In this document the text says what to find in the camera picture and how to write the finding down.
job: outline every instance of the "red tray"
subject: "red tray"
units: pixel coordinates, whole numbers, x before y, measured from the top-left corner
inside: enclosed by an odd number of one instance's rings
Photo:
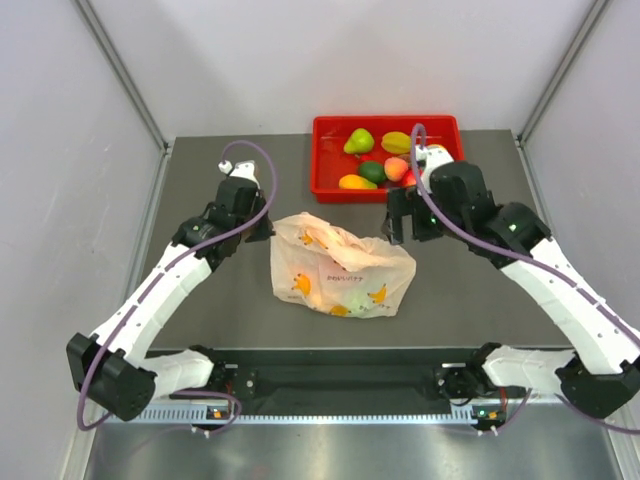
[[[350,116],[316,117],[313,121],[311,146],[311,192],[319,203],[384,203],[387,191],[343,190],[338,181],[344,175],[357,173],[360,161],[355,155],[343,152],[345,142],[356,128],[366,128],[376,143],[369,153],[374,161],[383,163],[393,156],[380,146],[387,132],[404,132],[407,135],[416,123],[427,129],[427,144],[445,147],[454,160],[464,160],[460,131],[456,119],[449,115],[402,115],[402,116]]]

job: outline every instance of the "white wall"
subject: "white wall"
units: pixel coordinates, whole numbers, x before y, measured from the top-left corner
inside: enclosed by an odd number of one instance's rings
[[[591,0],[92,0],[165,135],[321,114],[518,131]]]
[[[1,2],[0,478],[59,471],[65,346],[121,299],[159,151],[69,0]]]
[[[640,2],[612,2],[528,150],[563,249],[640,328]],[[633,403],[640,421],[640,398]]]

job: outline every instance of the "yellow mango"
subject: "yellow mango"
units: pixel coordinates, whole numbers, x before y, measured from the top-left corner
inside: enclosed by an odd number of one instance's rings
[[[360,175],[354,175],[352,173],[342,177],[338,182],[338,186],[348,190],[371,190],[378,188],[375,183],[370,182]]]
[[[382,148],[394,155],[409,153],[411,150],[411,137],[402,132],[385,133],[382,137]]]

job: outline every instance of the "green pear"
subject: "green pear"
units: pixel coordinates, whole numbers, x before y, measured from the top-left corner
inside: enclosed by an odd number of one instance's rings
[[[369,153],[373,150],[373,136],[364,128],[353,131],[347,143],[344,144],[344,153]]]

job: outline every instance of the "metal frame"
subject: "metal frame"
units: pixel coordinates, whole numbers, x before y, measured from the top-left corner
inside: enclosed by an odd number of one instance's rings
[[[164,153],[169,148],[169,142],[167,142],[165,137],[162,135],[160,127],[158,127],[158,124],[149,111],[142,95],[140,95],[138,87],[131,78],[127,67],[120,58],[118,51],[113,45],[111,38],[107,34],[107,31],[102,25],[102,22],[91,5],[91,2],[89,2],[89,0],[71,0],[71,3],[76,7],[78,13],[84,20],[89,32],[104,54],[107,63],[109,63],[113,73],[122,85],[127,97],[131,100],[133,107],[138,112],[138,115],[140,115],[140,118],[149,131],[149,134],[158,145],[158,148],[160,148]]]
[[[589,11],[581,23],[581,26],[562,56],[531,114],[528,116],[522,131],[516,136],[516,145],[521,155],[525,173],[536,202],[536,207],[539,214],[546,222],[551,221],[548,214],[549,210],[543,200],[535,170],[531,165],[531,159],[527,152],[527,142],[533,135],[547,108],[555,98],[579,54],[584,50],[595,26],[604,16],[607,7],[611,4],[611,1],[612,0],[593,1]],[[129,74],[91,2],[89,0],[71,0],[71,3],[75,6],[81,18],[87,25],[87,28],[95,39],[100,50],[105,55],[107,62],[116,75],[116,78],[122,85],[125,94],[130,99],[149,134],[161,151],[161,160],[158,164],[153,186],[149,193],[145,217],[142,221],[136,241],[136,250],[130,268],[129,280],[123,292],[123,297],[126,298],[126,296],[135,289],[135,286],[139,283],[142,275],[151,231],[153,229],[160,196],[166,178],[167,166],[171,156],[171,147],[153,118],[153,115],[147,107],[140,91],[135,85],[135,82]],[[92,404],[87,409],[87,414],[93,417],[97,414],[98,410],[99,409]],[[633,421],[631,412],[626,407],[617,412],[613,420],[616,424],[635,427],[635,422]],[[638,471],[640,471],[640,442],[636,437],[615,433],[610,433],[610,439],[624,478],[635,478]],[[89,460],[93,440],[94,435],[92,434],[76,432],[68,455],[65,458],[61,478],[75,479],[82,477]]]
[[[224,425],[229,420],[215,420],[208,413],[220,405],[197,404],[175,400],[170,404],[152,403],[130,423],[146,425]],[[109,418],[107,423],[123,424]],[[451,413],[422,415],[242,415],[234,425],[474,425],[473,407],[451,407]]]
[[[580,53],[584,50],[593,30],[598,22],[602,19],[607,7],[611,4],[612,0],[595,0],[591,5],[591,8],[587,12],[587,15],[582,20],[578,31],[574,35],[571,43],[565,51],[560,63],[556,67],[551,79],[547,83],[546,87],[542,91],[540,98],[533,107],[532,112],[529,114],[527,121],[522,129],[522,132],[517,135],[517,139],[525,146],[527,141],[531,138],[534,130],[538,126],[540,119],[544,115],[544,112],[549,107],[549,104],[553,101],[560,86],[564,83],[564,80],[571,70],[571,67],[575,63]]]

